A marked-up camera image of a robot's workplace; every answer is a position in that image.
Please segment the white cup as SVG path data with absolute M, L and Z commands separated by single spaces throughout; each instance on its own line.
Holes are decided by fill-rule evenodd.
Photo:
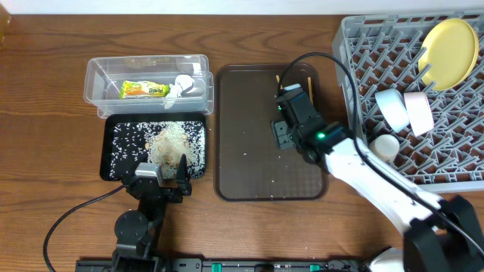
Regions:
M 369 144 L 369 148 L 378 158 L 391 163 L 399 153 L 399 142 L 391 134 L 382 134 Z

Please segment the light blue bowl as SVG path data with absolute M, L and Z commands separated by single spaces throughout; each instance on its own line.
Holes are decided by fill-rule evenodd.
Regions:
M 384 119 L 394 132 L 399 133 L 409 125 L 403 96 L 398 90 L 391 88 L 379 91 L 375 94 L 375 99 Z

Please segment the white tissue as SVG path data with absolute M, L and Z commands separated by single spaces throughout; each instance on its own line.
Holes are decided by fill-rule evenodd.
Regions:
M 166 102 L 164 108 L 170 109 L 175 99 L 182 96 L 183 91 L 191 89 L 194 85 L 194 79 L 189 75 L 179 75 L 175 78 L 175 83 L 169 85 L 169 93 L 165 96 Z

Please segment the green yellow snack wrapper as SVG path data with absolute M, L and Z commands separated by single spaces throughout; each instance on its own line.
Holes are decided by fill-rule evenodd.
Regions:
M 142 97 L 165 97 L 170 92 L 168 85 L 150 81 L 132 82 L 125 80 L 119 93 L 119 99 Z

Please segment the white bowl with food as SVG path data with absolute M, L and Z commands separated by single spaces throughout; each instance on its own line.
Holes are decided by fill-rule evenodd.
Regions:
M 404 101 L 414 136 L 431 131 L 434 121 L 427 95 L 423 92 L 404 93 Z

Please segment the yellow plate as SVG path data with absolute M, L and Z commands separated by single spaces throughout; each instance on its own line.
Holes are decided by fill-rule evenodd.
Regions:
M 479 52 L 479 39 L 465 20 L 444 20 L 427 34 L 422 43 L 425 52 L 418 69 L 425 68 L 422 81 L 434 84 L 435 91 L 445 91 L 464 81 L 474 68 Z

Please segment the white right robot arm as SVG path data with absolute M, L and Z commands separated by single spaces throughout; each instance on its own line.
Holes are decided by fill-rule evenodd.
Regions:
M 339 123 L 328 125 L 298 84 L 278 90 L 287 135 L 303 159 L 344 181 L 380 210 L 403 236 L 362 265 L 363 271 L 481 271 L 483 234 L 462 196 L 425 191 L 375 156 Z

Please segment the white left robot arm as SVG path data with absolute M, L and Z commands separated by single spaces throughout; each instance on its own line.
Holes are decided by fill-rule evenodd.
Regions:
M 161 166 L 148 163 L 146 156 L 123 175 L 126 192 L 139 204 L 136 210 L 124 212 L 116 220 L 113 272 L 171 271 L 171 261 L 158 256 L 157 247 L 167 205 L 181 203 L 192 193 L 186 155 L 180 158 L 175 182 L 176 187 L 164 187 Z

